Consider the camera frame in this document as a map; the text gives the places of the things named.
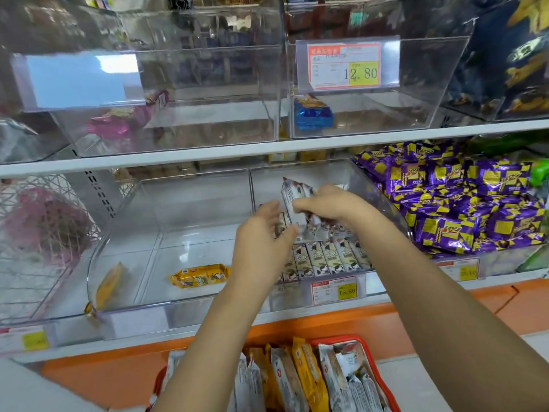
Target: pile of purple snacks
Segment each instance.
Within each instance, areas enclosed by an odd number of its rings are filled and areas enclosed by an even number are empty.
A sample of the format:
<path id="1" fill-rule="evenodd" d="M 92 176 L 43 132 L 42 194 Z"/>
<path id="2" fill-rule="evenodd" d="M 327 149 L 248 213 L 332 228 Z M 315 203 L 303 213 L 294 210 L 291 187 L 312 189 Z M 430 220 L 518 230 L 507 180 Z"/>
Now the pile of purple snacks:
<path id="1" fill-rule="evenodd" d="M 452 140 L 390 144 L 353 161 L 431 258 L 545 242 L 545 202 L 528 193 L 532 163 L 467 158 Z"/>

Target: person's left hand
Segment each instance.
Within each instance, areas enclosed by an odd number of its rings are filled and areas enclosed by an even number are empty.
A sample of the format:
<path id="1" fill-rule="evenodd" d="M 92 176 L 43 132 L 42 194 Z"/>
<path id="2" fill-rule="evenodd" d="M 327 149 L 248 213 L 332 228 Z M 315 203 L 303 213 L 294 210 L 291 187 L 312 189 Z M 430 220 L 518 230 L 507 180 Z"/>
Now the person's left hand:
<path id="1" fill-rule="evenodd" d="M 274 238 L 280 212 L 278 201 L 263 204 L 238 227 L 234 244 L 227 286 L 245 298 L 261 299 L 261 304 L 282 273 L 298 234 L 298 228 L 292 225 Z"/>

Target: shelf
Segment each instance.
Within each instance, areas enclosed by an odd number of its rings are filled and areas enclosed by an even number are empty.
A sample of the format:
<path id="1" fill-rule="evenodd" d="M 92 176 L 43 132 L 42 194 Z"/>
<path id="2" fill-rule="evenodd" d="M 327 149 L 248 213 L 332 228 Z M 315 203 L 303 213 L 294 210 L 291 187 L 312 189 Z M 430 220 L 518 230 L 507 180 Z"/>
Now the shelf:
<path id="1" fill-rule="evenodd" d="M 501 286 L 505 284 L 516 284 L 533 279 L 545 278 L 549 274 L 548 269 L 534 270 L 524 273 L 515 273 L 511 275 L 503 276 L 491 276 L 483 280 L 472 280 L 467 282 L 460 282 L 466 290 L 475 290 L 481 288 L 488 288 L 493 286 Z M 327 304 L 314 306 L 309 308 L 296 308 L 288 309 L 285 311 L 277 312 L 265 312 L 258 314 L 254 325 L 269 324 L 271 322 L 289 320 L 293 318 L 303 318 L 312 315 L 325 314 L 328 312 L 340 311 L 344 309 L 359 308 L 362 306 L 376 305 L 391 302 L 387 293 L 384 293 L 383 285 L 381 284 L 377 273 L 367 273 L 367 286 L 372 292 L 381 292 L 378 294 L 371 294 L 368 291 L 368 296 L 361 299 L 355 299 L 346 302 L 339 302 L 336 304 Z M 134 312 L 137 319 L 141 314 L 138 311 Z M 81 317 L 81 322 L 88 322 L 88 319 Z M 82 327 L 82 324 L 74 324 L 74 327 Z M 25 354 L 16 355 L 13 360 L 19 363 L 34 363 L 37 361 L 45 361 L 58 359 L 62 357 L 77 356 L 83 354 L 100 353 L 110 350 L 116 350 L 121 348 L 128 348 L 132 346 L 142 346 L 145 344 L 159 343 L 174 339 L 181 339 L 187 337 L 193 337 L 199 326 L 189 326 L 183 328 L 177 328 L 175 330 L 160 332 L 154 334 L 147 334 L 138 337 L 123 338 L 118 340 L 97 340 L 87 343 L 74 344 L 72 346 L 64 346 L 44 351 L 35 351 Z"/>
<path id="2" fill-rule="evenodd" d="M 435 127 L 444 125 L 442 119 Z M 132 167 L 179 163 L 196 160 L 237 158 L 280 152 L 298 152 L 343 148 L 349 146 L 394 143 L 421 139 L 451 138 L 475 136 L 487 133 L 508 133 L 549 128 L 549 118 L 543 120 L 513 121 L 493 124 L 476 124 L 461 127 L 429 128 L 425 130 L 405 130 L 354 136 L 338 136 L 289 140 L 285 142 L 252 143 L 230 146 L 204 147 L 164 152 L 147 152 L 125 155 L 112 155 L 97 158 L 49 160 L 32 163 L 0 165 L 0 179 L 45 175 L 49 173 L 69 173 L 86 170 L 110 169 L 113 167 Z"/>

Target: forearm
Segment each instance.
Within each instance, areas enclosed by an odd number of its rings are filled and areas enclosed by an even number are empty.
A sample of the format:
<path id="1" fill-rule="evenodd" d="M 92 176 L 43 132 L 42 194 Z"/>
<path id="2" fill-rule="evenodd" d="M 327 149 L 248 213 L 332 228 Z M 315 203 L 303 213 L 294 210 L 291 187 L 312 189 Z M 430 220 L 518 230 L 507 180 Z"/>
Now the forearm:
<path id="1" fill-rule="evenodd" d="M 262 301 L 227 283 L 212 302 L 155 412 L 225 412 L 246 336 Z"/>
<path id="2" fill-rule="evenodd" d="M 450 407 L 547 410 L 549 365 L 364 203 L 350 224 Z"/>

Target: hand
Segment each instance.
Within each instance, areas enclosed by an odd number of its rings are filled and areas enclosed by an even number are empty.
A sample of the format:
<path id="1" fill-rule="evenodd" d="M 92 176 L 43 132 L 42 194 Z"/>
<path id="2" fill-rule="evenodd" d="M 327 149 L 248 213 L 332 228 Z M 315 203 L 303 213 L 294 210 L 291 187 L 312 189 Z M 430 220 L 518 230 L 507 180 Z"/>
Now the hand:
<path id="1" fill-rule="evenodd" d="M 280 212 L 278 201 L 263 204 L 237 230 L 227 285 L 245 298 L 260 298 L 260 303 L 282 273 L 298 234 L 296 226 L 289 226 L 273 238 Z"/>
<path id="2" fill-rule="evenodd" d="M 324 185 L 316 191 L 312 198 L 300 198 L 293 202 L 294 211 L 306 211 L 322 218 L 336 220 L 346 228 L 352 229 L 353 215 L 357 209 L 369 204 L 351 192 L 344 191 L 334 185 Z"/>

